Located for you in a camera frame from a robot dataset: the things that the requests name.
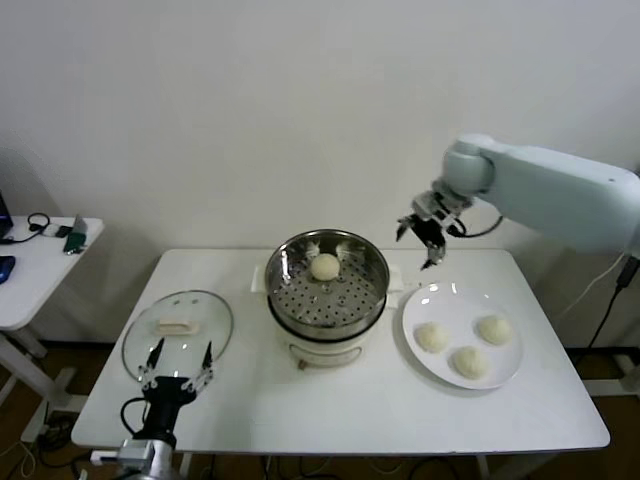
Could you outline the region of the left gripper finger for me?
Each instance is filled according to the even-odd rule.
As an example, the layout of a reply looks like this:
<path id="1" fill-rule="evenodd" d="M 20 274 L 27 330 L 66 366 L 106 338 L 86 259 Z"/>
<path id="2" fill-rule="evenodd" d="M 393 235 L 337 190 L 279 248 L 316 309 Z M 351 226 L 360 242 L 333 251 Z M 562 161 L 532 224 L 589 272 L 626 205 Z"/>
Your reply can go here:
<path id="1" fill-rule="evenodd" d="M 138 380 L 143 391 L 157 387 L 157 365 L 162 354 L 164 343 L 165 338 L 161 337 L 149 350 L 149 355 L 145 363 L 138 366 Z"/>
<path id="2" fill-rule="evenodd" d="M 200 370 L 183 385 L 183 389 L 188 393 L 199 395 L 213 380 L 213 377 L 212 342 L 209 342 L 205 350 Z"/>

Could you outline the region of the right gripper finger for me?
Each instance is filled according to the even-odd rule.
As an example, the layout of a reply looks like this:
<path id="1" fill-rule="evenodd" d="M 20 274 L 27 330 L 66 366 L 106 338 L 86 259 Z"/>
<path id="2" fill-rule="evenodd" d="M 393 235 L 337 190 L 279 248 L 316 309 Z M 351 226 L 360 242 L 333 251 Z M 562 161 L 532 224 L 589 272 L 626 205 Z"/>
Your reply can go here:
<path id="1" fill-rule="evenodd" d="M 421 271 L 424 271 L 431 267 L 438 266 L 445 258 L 446 246 L 428 244 L 426 247 L 426 252 L 427 252 L 426 260 L 420 267 Z"/>
<path id="2" fill-rule="evenodd" d="M 404 216 L 398 220 L 398 226 L 396 229 L 396 241 L 399 242 L 406 232 L 414 227 L 418 217 L 414 214 Z"/>

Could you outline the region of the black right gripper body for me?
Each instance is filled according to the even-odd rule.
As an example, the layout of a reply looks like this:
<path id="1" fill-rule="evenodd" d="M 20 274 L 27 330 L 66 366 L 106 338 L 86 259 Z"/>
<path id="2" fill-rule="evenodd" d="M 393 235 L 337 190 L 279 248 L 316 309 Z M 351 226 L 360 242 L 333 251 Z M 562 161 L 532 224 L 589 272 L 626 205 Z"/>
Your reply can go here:
<path id="1" fill-rule="evenodd" d="M 443 249 L 446 247 L 442 227 L 437 221 L 432 219 L 423 220 L 420 217 L 416 217 L 413 220 L 413 232 L 427 248 Z"/>

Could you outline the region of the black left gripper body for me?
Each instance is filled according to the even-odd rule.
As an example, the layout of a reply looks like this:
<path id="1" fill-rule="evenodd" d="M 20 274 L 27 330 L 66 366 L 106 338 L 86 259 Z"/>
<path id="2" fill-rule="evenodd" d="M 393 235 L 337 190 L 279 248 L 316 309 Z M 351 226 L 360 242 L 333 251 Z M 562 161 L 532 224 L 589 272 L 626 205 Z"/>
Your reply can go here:
<path id="1" fill-rule="evenodd" d="M 136 440 L 175 441 L 174 428 L 180 409 L 195 401 L 197 392 L 186 377 L 156 378 L 156 387 L 144 390 L 149 410 Z"/>

